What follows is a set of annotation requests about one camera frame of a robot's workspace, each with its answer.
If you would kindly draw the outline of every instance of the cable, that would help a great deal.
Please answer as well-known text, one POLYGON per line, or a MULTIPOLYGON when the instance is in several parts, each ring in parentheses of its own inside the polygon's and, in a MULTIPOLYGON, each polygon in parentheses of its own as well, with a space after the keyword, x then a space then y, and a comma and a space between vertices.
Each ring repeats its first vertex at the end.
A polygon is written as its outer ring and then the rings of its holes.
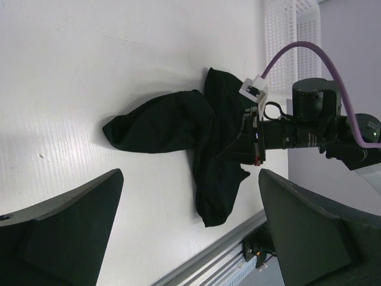
POLYGON ((277 119, 271 118, 271 117, 269 117, 266 114, 266 106, 268 106, 268 105, 273 105, 273 106, 277 107, 279 109, 280 115, 282 115, 283 117, 288 118, 288 119, 292 119, 293 118, 291 115, 288 115, 288 114, 284 113, 283 110, 282 110, 282 107, 278 103, 276 103, 274 101, 269 101, 269 102, 266 103, 266 105, 264 106, 264 110, 263 110, 263 116, 266 119, 271 120, 271 121, 277 121, 277 119))
POLYGON ((351 101, 349 99, 349 95, 345 89, 345 85, 343 83, 343 80, 340 77, 338 70, 333 65, 333 62, 328 57, 328 55, 319 46, 315 45, 314 43, 300 41, 300 42, 290 43, 289 45, 285 46, 283 49, 281 49, 275 55, 275 57, 268 64, 268 66, 266 67, 265 71, 262 74, 262 78, 264 79, 268 75, 268 73, 273 68, 275 63, 281 58, 281 56, 284 53, 286 53, 290 49, 296 48, 296 47, 307 48, 307 49, 314 51, 321 58, 322 62, 324 62, 324 64, 326 65, 326 67, 327 67, 328 71, 330 72, 333 80, 338 84, 339 92, 342 96, 344 107, 345 107, 345 110, 346 110, 346 113, 347 113, 347 116, 349 119, 349 123, 351 124, 353 137, 354 137, 356 143, 360 147, 363 147, 363 148, 381 148, 381 143, 366 143, 363 140, 363 137, 361 137, 361 132, 360 132, 360 128, 358 127, 356 115, 353 111, 353 107, 352 107, 351 101))

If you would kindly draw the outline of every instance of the white plastic basket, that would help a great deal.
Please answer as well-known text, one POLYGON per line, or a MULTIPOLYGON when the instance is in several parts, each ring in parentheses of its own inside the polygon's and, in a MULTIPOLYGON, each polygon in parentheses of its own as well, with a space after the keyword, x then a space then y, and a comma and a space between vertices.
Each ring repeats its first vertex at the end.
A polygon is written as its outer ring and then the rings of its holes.
MULTIPOLYGON (((267 63, 284 46, 295 41, 321 45, 320 9, 317 0, 265 0, 267 63)), ((292 49, 268 75, 269 91, 290 97, 297 80, 321 77, 321 61, 305 48, 292 49)))

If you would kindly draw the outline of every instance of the white connector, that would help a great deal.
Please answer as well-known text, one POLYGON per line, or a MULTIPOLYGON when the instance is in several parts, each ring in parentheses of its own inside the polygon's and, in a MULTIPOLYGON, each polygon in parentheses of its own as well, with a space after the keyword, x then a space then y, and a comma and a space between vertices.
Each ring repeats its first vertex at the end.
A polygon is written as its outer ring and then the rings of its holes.
POLYGON ((267 101, 267 81, 260 75, 256 76, 254 80, 246 79, 239 93, 258 104, 258 112, 262 119, 267 101))

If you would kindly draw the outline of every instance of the white surface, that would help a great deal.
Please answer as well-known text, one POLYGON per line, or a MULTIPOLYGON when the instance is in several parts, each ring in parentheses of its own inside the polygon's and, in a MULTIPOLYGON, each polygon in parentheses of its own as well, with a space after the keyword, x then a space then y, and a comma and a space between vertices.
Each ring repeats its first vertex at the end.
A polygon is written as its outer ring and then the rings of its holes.
MULTIPOLYGON (((320 4, 322 48, 343 78, 355 113, 381 119, 379 11, 379 0, 334 0, 320 4)), ((331 79, 324 68, 323 77, 331 79)), ((315 148, 289 150, 289 177, 325 197, 381 215, 381 195, 341 161, 328 160, 315 148)))
MULTIPOLYGON (((320 12, 316 0, 265 0, 267 63, 286 45, 309 41, 320 46, 320 12)), ((270 92, 291 98, 297 80, 320 77, 318 57, 305 48, 287 52, 268 75, 270 92)))
MULTIPOLYGON (((150 98, 201 89, 207 67, 262 72, 263 21, 260 0, 0 0, 0 213, 120 168, 98 285, 140 286, 262 209, 259 169, 247 167, 226 224, 205 229, 189 153, 117 151, 101 127, 150 98)), ((287 176, 287 154, 267 156, 264 167, 287 176)))
POLYGON ((381 195, 381 163, 356 170, 381 195))

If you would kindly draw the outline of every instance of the crumpled fabric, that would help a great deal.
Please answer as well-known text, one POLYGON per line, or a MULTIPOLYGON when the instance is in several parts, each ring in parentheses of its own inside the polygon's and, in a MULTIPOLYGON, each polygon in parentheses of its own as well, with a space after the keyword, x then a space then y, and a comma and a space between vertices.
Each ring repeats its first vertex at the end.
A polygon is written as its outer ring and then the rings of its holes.
POLYGON ((196 209, 206 227, 225 223, 240 183, 250 173, 239 163, 217 159, 237 136, 246 108, 254 105, 239 93, 242 82, 210 69, 205 91, 180 91, 144 103, 103 127, 112 146, 138 153, 194 149, 192 173, 196 209))

